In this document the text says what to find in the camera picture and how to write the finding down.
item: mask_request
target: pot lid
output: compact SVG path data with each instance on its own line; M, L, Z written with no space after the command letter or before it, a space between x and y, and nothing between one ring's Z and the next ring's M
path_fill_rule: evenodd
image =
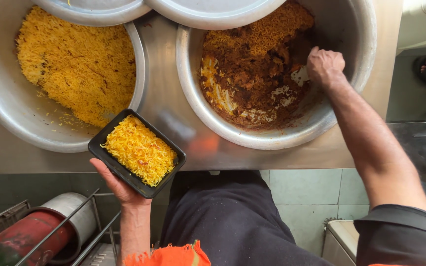
M143 0L32 0L32 2L66 21L95 27L129 22L151 10Z
M222 30L242 27L276 10L285 0L144 0L182 25Z

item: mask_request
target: black shirt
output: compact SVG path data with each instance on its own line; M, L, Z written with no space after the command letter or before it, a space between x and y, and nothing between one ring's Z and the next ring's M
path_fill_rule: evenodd
M381 205L355 221L357 265L426 266L426 212ZM299 248L258 172L181 172L174 178L160 245L195 239L216 265L329 266Z

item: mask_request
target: steel countertop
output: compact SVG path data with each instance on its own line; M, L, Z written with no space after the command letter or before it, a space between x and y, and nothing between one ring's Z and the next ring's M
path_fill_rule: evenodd
M403 0L374 0L377 51L363 97L385 117ZM136 22L150 69L139 113L187 154L182 170L310 169L354 167L336 125L315 140L284 150L253 150L217 136L195 115L178 80L177 23L151 12ZM22 141L0 124L0 174L94 172L89 152L57 153Z

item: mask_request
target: hand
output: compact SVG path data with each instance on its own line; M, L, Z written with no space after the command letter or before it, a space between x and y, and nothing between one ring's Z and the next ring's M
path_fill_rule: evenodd
M343 74L345 65L345 59L340 52L320 50L316 46L308 56L307 72L312 82L326 89L335 81L346 80Z
M111 173L108 167L101 160L93 158L90 159L90 163L106 181L106 185L119 199L122 207L136 208L140 206L151 206L151 199L142 197L139 193L129 187L129 185L115 177L115 175Z

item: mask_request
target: orange cloth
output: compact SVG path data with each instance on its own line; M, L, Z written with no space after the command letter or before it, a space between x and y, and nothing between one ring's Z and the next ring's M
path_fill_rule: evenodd
M127 256L123 260L126 266L210 266L210 260L200 248L200 241L183 247L167 246L154 250L149 256L147 252L136 257Z

